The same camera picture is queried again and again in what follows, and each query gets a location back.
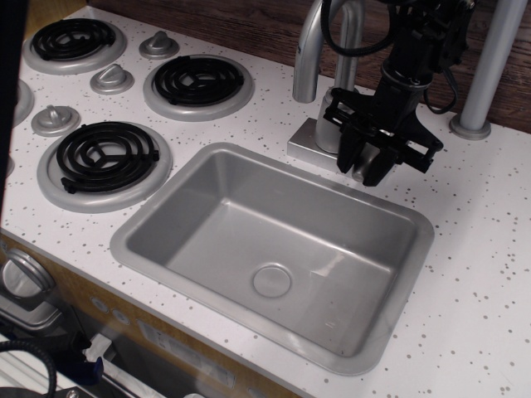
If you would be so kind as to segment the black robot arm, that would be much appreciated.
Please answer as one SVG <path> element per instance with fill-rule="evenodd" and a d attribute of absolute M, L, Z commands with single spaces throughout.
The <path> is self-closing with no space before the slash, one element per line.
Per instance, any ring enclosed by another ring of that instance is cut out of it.
<path fill-rule="evenodd" d="M 467 49 L 466 33 L 475 9 L 472 1 L 388 1 L 387 35 L 362 48 L 334 43 L 329 31 L 332 3 L 321 8 L 321 30 L 339 55 L 367 56 L 390 46 L 374 95 L 343 88 L 331 91 L 324 118 L 339 127 L 337 166 L 343 173 L 364 166 L 363 185 L 375 187 L 396 165 L 426 172 L 442 142 L 418 120 L 416 109 L 427 101 L 435 74 L 457 90 L 451 67 Z"/>

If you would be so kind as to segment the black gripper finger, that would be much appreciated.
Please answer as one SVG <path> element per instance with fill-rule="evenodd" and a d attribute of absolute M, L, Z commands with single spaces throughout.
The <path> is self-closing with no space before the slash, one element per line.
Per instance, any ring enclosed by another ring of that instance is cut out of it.
<path fill-rule="evenodd" d="M 389 171 L 402 160 L 402 153 L 395 148 L 381 148 L 376 157 L 368 164 L 363 185 L 377 186 Z"/>
<path fill-rule="evenodd" d="M 366 143 L 366 135 L 361 129 L 350 125 L 341 128 L 337 156 L 337 166 L 341 173 L 347 173 L 359 164 Z"/>

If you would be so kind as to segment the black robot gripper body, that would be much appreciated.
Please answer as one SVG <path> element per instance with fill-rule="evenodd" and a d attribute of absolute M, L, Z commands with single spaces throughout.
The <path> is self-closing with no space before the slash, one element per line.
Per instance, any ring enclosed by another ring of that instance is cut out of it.
<path fill-rule="evenodd" d="M 400 151 L 402 160 L 397 164 L 405 163 L 426 172 L 434 155 L 443 148 L 442 142 L 422 125 L 416 114 L 432 75 L 403 74 L 389 61 L 383 62 L 381 74 L 373 95 L 332 89 L 331 105 L 324 111 L 324 118 L 338 126 L 340 133 L 347 125 L 361 129 L 368 144 Z"/>

